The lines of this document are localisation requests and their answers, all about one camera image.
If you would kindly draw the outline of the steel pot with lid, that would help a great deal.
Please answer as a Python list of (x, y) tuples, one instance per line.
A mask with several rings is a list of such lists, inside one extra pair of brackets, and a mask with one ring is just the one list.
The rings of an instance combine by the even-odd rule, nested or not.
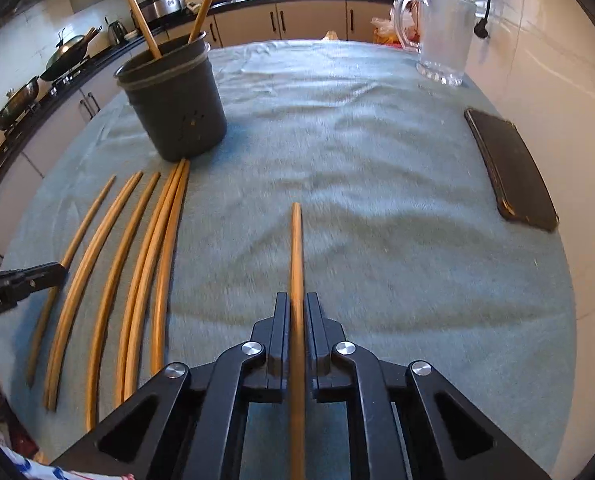
[(37, 99), (39, 92), (39, 77), (32, 77), (27, 84), (20, 87), (17, 92), (10, 96), (9, 101), (0, 110), (0, 131), (9, 130), (18, 118)]

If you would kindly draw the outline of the black wok with lid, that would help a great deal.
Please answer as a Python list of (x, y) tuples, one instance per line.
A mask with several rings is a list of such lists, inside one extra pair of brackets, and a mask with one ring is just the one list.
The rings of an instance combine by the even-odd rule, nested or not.
[(75, 67), (84, 59), (90, 42), (99, 35), (101, 29), (91, 27), (86, 35), (77, 35), (59, 44), (39, 78), (47, 82), (55, 81)]

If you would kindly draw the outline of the black smartphone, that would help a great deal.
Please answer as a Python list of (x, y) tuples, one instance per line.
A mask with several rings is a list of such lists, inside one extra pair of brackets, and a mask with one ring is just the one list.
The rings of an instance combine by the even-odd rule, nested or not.
[(555, 232), (559, 217), (546, 183), (517, 127), (468, 107), (465, 121), (480, 150), (503, 219)]

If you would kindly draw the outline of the dark grey utensil holder cup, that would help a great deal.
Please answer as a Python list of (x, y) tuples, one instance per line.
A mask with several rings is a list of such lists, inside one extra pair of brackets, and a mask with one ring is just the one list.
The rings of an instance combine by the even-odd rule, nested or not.
[(162, 57), (145, 51), (114, 77), (166, 162), (179, 162), (215, 148), (227, 133), (227, 119), (209, 61), (205, 35), (188, 44), (180, 36), (160, 45)]

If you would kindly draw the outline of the steel rice cooker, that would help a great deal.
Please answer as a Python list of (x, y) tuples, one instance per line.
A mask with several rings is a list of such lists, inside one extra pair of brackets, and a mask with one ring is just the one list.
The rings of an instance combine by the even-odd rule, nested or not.
[(148, 23), (176, 14), (185, 6), (182, 0), (143, 0), (139, 3), (142, 15)]

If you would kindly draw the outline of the clear glass pitcher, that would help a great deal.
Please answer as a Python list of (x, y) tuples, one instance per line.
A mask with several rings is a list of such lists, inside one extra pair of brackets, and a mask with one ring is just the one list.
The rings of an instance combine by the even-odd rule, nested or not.
[[(410, 41), (405, 33), (406, 6), (417, 5), (417, 31), (420, 40)], [(395, 32), (404, 50), (417, 55), (416, 69), (427, 79), (459, 87), (465, 78), (476, 4), (470, 0), (396, 0)]]

